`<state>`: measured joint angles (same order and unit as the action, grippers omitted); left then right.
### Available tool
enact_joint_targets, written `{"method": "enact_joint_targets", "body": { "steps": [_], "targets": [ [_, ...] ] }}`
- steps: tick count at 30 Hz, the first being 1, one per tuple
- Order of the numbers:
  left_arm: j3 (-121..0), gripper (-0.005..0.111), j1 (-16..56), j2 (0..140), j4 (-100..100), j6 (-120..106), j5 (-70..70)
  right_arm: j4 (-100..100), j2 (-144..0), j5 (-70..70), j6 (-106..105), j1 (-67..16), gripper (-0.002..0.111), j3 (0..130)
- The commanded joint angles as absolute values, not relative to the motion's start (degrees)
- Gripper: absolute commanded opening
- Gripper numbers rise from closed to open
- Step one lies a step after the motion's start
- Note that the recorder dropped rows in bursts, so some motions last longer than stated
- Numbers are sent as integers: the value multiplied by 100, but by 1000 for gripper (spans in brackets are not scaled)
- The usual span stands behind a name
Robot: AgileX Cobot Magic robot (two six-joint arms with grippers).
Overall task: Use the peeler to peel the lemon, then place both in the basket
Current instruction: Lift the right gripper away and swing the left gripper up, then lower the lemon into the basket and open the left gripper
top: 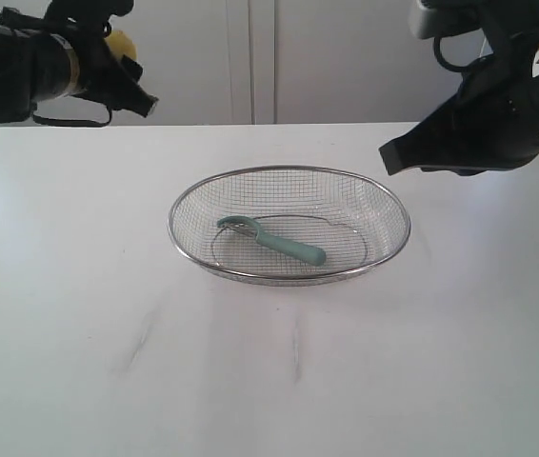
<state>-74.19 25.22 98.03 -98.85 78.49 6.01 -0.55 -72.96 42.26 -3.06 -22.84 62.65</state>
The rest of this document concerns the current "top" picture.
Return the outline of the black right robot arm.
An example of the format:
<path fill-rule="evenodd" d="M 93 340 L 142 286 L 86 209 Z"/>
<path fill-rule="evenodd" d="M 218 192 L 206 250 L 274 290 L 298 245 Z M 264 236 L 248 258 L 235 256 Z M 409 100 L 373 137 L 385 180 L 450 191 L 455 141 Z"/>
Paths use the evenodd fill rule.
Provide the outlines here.
<path fill-rule="evenodd" d="M 437 63 L 457 73 L 456 93 L 379 151 L 394 175 L 406 169 L 473 176 L 521 168 L 539 155 L 539 1 L 416 1 L 409 25 L 431 40 Z M 490 53 L 466 65 L 444 39 L 480 30 Z"/>

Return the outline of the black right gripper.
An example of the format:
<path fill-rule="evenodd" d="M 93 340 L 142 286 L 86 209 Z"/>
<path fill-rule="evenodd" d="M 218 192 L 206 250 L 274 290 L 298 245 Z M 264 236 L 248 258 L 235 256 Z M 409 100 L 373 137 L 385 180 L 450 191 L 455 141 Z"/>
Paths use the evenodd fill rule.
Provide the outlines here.
<path fill-rule="evenodd" d="M 490 65 L 379 148 L 389 175 L 420 169 L 471 177 L 519 169 L 539 154 L 539 1 L 488 1 L 479 13 Z"/>

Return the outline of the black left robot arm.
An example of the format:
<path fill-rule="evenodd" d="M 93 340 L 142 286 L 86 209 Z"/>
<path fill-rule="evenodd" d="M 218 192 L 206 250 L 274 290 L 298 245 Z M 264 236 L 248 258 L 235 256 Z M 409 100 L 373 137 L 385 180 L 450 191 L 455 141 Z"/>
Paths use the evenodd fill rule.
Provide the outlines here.
<path fill-rule="evenodd" d="M 32 120 L 59 128 L 102 128 L 109 120 L 55 119 L 40 103 L 74 97 L 148 117 L 157 97 L 139 84 L 143 73 L 128 36 L 110 24 L 131 13 L 131 1 L 51 1 L 43 16 L 0 10 L 0 124 Z"/>

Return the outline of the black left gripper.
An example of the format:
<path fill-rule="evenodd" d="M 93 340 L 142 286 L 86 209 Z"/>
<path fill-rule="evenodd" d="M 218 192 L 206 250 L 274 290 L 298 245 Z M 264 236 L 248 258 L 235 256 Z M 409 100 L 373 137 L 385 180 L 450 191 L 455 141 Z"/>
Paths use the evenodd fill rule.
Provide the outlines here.
<path fill-rule="evenodd" d="M 126 1 L 50 1 L 44 19 L 53 25 L 66 25 L 65 37 L 73 44 L 81 74 L 81 98 L 109 103 L 115 110 L 127 110 L 149 117 L 158 98 L 140 85 L 142 66 L 127 55 L 109 57 L 105 38 L 112 32 L 110 18 L 127 14 Z"/>

